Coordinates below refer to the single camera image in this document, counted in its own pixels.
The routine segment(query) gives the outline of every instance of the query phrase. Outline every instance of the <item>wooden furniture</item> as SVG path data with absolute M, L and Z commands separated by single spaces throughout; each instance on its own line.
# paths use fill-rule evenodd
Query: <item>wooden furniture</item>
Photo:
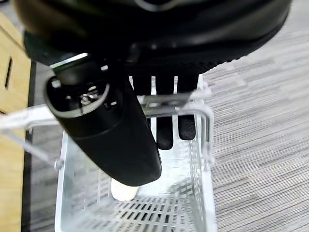
M 31 61 L 24 53 L 20 33 L 0 14 L 0 111 L 28 105 Z M 24 131 L 17 131 L 25 137 Z M 21 230 L 24 150 L 0 135 L 0 231 Z

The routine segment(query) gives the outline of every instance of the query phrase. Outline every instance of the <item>black cylindrical handle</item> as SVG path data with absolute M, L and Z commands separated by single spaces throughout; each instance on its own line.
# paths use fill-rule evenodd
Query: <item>black cylindrical handle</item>
M 157 145 L 127 80 L 121 87 L 107 83 L 98 100 L 81 110 L 67 111 L 61 100 L 55 100 L 61 94 L 55 94 L 52 81 L 47 82 L 45 89 L 47 105 L 99 168 L 128 186 L 141 186 L 161 176 Z

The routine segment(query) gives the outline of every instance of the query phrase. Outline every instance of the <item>wire basket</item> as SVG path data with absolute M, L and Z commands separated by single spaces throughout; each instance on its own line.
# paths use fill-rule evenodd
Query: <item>wire basket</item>
M 155 121 L 151 125 L 156 131 Z M 196 123 L 192 141 L 178 137 L 175 116 L 173 125 L 174 147 L 160 151 L 161 177 L 140 187 L 130 202 L 112 197 L 111 178 L 64 134 L 55 231 L 215 232 L 211 174 L 203 168 L 200 124 Z

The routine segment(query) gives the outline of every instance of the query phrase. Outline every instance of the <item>striped carpet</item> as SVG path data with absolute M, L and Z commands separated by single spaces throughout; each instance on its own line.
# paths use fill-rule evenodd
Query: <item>striped carpet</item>
M 204 75 L 220 232 L 309 231 L 309 30 L 293 21 L 301 6 L 265 47 Z

